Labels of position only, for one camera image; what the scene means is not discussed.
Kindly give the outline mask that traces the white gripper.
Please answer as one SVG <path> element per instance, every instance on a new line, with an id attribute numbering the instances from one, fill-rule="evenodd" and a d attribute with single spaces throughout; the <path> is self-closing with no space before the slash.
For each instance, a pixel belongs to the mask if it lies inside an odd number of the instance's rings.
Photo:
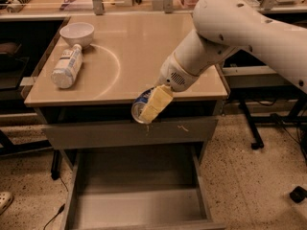
<path id="1" fill-rule="evenodd" d="M 171 53 L 162 64 L 155 87 L 141 109 L 139 119 L 144 124 L 151 123 L 160 112 L 173 100 L 173 92 L 187 90 L 198 77 L 189 74 Z"/>

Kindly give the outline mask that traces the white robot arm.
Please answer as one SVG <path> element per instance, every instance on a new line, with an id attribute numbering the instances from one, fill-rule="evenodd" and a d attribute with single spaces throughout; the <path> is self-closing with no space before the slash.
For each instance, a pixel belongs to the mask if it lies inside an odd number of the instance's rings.
<path id="1" fill-rule="evenodd" d="M 307 29 L 267 18 L 243 0 L 199 0 L 194 29 L 161 66 L 153 88 L 135 100 L 131 114 L 151 123 L 210 66 L 243 50 L 307 92 Z"/>

